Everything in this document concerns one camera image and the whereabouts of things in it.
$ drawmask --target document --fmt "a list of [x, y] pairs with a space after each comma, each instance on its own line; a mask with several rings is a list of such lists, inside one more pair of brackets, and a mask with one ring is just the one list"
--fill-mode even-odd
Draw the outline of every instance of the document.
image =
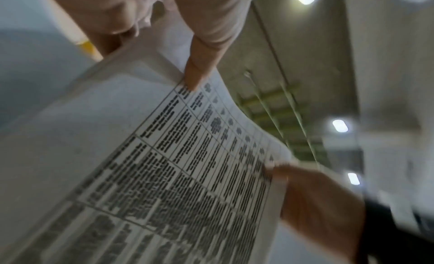
[[168, 14], [0, 137], [2, 263], [266, 263], [292, 154], [217, 71], [184, 86], [190, 40]]

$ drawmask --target person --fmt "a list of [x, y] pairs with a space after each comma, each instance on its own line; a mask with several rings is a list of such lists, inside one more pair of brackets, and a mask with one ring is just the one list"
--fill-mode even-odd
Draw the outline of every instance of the person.
[[327, 175], [293, 165], [266, 169], [287, 181], [282, 222], [349, 262], [434, 263], [434, 243], [395, 224], [387, 207], [362, 200]]
[[[55, 0], [103, 56], [116, 51], [123, 38], [150, 25], [157, 0]], [[159, 0], [178, 9], [194, 32], [184, 81], [194, 90], [207, 78], [244, 26], [251, 0]]]

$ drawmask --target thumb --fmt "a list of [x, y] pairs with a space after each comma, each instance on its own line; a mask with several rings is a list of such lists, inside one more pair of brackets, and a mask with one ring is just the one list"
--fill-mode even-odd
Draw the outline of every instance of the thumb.
[[185, 66], [185, 84], [190, 90], [197, 86], [211, 74], [227, 47], [211, 47], [196, 35], [191, 41], [190, 57]]
[[265, 173], [273, 178], [287, 180], [293, 183], [305, 183], [311, 180], [315, 175], [314, 171], [289, 164], [266, 169]]

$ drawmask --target black sleeve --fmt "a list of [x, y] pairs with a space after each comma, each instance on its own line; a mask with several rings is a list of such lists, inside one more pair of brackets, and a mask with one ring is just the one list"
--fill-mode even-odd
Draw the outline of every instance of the black sleeve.
[[366, 219], [357, 264], [434, 263], [434, 243], [396, 227], [389, 208], [366, 201]]

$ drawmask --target gray ceiling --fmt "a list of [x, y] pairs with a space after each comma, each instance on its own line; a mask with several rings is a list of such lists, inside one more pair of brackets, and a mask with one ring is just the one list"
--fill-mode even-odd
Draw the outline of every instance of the gray ceiling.
[[[359, 113], [344, 0], [316, 0], [308, 6], [297, 0], [254, 0], [243, 31], [218, 69], [232, 96], [241, 102], [255, 95], [243, 75], [246, 70], [261, 92], [274, 91], [281, 82], [291, 85], [297, 103], [306, 107], [301, 113], [307, 129], [321, 118]], [[273, 97], [267, 104], [271, 110], [289, 107], [284, 97]], [[264, 108], [256, 103], [246, 111], [258, 114]], [[279, 123], [287, 130], [298, 125], [290, 113], [279, 117]], [[259, 124], [273, 129], [271, 120]], [[291, 147], [305, 137], [299, 129], [286, 133], [284, 140]], [[296, 152], [300, 159], [302, 152]], [[323, 163], [361, 172], [361, 160], [361, 151], [329, 151]]]

